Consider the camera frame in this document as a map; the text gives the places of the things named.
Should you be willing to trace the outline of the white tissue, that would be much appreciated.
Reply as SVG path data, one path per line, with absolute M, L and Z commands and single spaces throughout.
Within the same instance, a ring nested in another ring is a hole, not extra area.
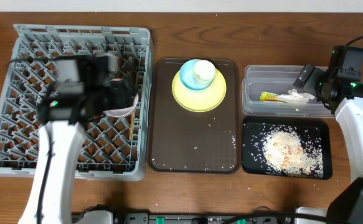
M 278 100 L 285 102 L 285 103 L 291 103 L 294 105 L 304 105 L 309 100 L 315 99 L 315 96 L 309 94 L 309 93 L 298 93 L 296 89 L 292 89 L 288 91 L 287 95 L 278 95 Z

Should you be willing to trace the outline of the wooden chopstick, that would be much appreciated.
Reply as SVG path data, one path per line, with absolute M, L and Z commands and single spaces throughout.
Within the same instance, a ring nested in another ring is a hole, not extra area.
M 136 76 L 135 76 L 135 87 L 136 87 L 137 91 L 138 91 L 138 83 L 139 83 L 139 74 L 136 73 Z
M 130 135 L 129 135 L 129 140 L 130 141 L 132 140 L 133 133 L 134 133 L 134 117 L 135 117 L 135 110 L 133 110 L 133 112 L 131 114 Z

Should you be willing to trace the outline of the yellow green snack wrapper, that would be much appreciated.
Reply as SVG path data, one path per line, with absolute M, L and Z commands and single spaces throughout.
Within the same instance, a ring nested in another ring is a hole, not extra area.
M 278 101 L 283 102 L 283 100 L 280 98 L 279 95 L 275 93 L 270 93 L 267 91 L 261 92 L 261 95 L 259 97 L 259 101 Z

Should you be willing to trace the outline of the light blue bowl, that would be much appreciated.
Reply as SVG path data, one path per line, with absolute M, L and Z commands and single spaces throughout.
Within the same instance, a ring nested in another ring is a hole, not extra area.
M 212 82 L 214 81 L 214 77 L 212 77 L 208 81 L 198 81 L 198 79 L 195 78 L 193 72 L 194 65 L 198 61 L 200 61 L 200 59 L 192 59 L 185 62 L 179 71 L 179 78 L 182 84 L 188 89 L 201 91 L 212 84 Z

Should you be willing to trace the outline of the white cup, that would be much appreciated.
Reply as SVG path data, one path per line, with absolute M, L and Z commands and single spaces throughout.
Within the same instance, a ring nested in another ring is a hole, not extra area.
M 193 88 L 203 90 L 207 88 L 214 80 L 216 68 L 208 60 L 198 60 L 192 68 Z

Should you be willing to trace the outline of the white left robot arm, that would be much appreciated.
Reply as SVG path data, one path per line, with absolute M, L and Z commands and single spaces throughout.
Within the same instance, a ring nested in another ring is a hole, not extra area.
M 58 56 L 57 79 L 38 104 L 39 155 L 20 223 L 71 223 L 77 160 L 89 122 L 99 115 L 124 118 L 138 102 L 132 78 L 118 78 L 111 53 Z

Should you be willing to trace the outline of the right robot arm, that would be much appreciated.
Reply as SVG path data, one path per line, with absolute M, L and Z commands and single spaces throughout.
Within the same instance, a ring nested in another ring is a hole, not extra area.
M 328 208 L 299 207 L 294 223 L 309 223 L 304 215 L 318 216 L 320 223 L 363 223 L 363 49 L 336 45 L 328 69 L 306 65 L 294 86 L 315 96 L 340 125 L 351 169 L 351 184 Z

